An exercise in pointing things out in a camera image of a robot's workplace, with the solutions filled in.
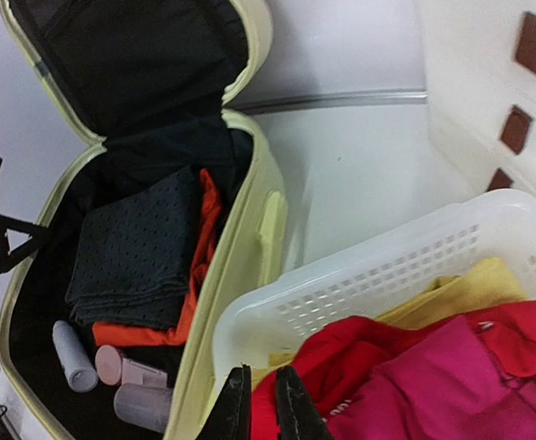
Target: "yellow towel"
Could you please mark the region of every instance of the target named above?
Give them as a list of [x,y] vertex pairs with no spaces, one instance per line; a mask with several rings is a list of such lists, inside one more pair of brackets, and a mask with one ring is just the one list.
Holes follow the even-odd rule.
[[[455,314],[527,299],[504,260],[486,258],[464,276],[437,278],[423,293],[376,320],[406,330],[418,330]],[[253,389],[269,373],[289,365],[294,356],[293,353],[270,354],[267,368],[252,370]]]

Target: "laundry basket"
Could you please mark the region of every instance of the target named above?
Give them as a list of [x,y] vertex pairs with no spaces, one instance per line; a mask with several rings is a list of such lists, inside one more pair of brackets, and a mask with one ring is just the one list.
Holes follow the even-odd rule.
[[378,316],[487,257],[504,259],[536,299],[535,198],[500,190],[447,205],[240,297],[214,331],[216,387],[232,367],[265,368],[270,353],[296,353],[329,323]]

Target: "suitcase handle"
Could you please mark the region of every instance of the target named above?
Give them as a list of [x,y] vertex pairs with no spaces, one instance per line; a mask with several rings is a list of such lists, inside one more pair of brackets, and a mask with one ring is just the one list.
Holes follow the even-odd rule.
[[271,192],[264,204],[264,215],[257,231],[262,254],[258,287],[274,282],[281,273],[282,244],[287,217],[286,197],[281,192]]

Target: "red clothing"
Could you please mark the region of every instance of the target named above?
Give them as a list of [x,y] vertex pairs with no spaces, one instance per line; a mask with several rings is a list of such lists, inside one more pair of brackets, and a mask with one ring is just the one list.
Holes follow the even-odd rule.
[[536,439],[536,384],[502,373],[458,316],[372,368],[337,413],[336,440]]
[[[503,304],[466,313],[465,318],[505,372],[520,378],[536,376],[536,301]],[[326,417],[367,381],[372,367],[395,358],[451,319],[409,331],[352,316],[310,337],[291,365]],[[253,393],[253,440],[277,439],[275,381],[272,373]]]
[[207,170],[201,170],[202,197],[201,237],[191,265],[190,291],[184,298],[180,321],[176,328],[160,332],[146,327],[94,323],[93,336],[97,346],[144,347],[181,346],[186,343],[196,312],[198,293],[213,260],[216,246],[216,224],[223,209],[221,195]]

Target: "orange fabric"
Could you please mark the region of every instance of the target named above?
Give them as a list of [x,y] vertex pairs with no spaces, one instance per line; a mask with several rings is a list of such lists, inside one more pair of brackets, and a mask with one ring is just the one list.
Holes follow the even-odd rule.
[[223,209],[221,194],[207,170],[201,170],[201,185],[204,193],[202,197],[201,237],[192,259],[190,290],[184,297],[178,325],[167,332],[161,332],[146,327],[94,323],[93,336],[97,346],[181,346],[186,343],[196,312],[198,293],[213,260],[214,248],[216,247],[216,226]]

